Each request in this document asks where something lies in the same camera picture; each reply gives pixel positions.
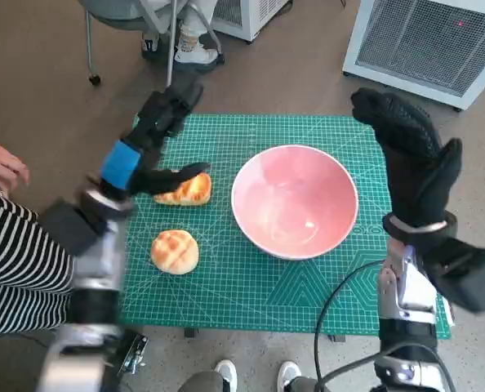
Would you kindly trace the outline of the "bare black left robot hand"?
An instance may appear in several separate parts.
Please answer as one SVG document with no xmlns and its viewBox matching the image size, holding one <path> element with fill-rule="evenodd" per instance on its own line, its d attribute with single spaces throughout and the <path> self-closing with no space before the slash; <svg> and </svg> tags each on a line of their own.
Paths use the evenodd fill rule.
<svg viewBox="0 0 485 392">
<path fill-rule="evenodd" d="M 166 139 L 183 130 L 203 92 L 197 81 L 172 83 L 153 92 L 137 113 L 131 130 L 107 154 L 96 183 L 106 197 L 123 201 L 137 194 L 158 195 L 205 172 L 209 163 L 190 163 L 177 171 L 157 169 Z"/>
</svg>

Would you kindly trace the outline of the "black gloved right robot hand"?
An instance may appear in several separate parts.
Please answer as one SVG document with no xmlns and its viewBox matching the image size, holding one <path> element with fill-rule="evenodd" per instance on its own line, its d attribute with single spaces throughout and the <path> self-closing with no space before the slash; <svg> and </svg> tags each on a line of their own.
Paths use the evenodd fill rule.
<svg viewBox="0 0 485 392">
<path fill-rule="evenodd" d="M 394 216 L 412 228 L 445 221 L 461 172 L 461 140 L 443 144 L 430 116 L 394 93 L 360 88 L 351 102 L 354 118 L 373 128 L 385 156 Z"/>
</svg>

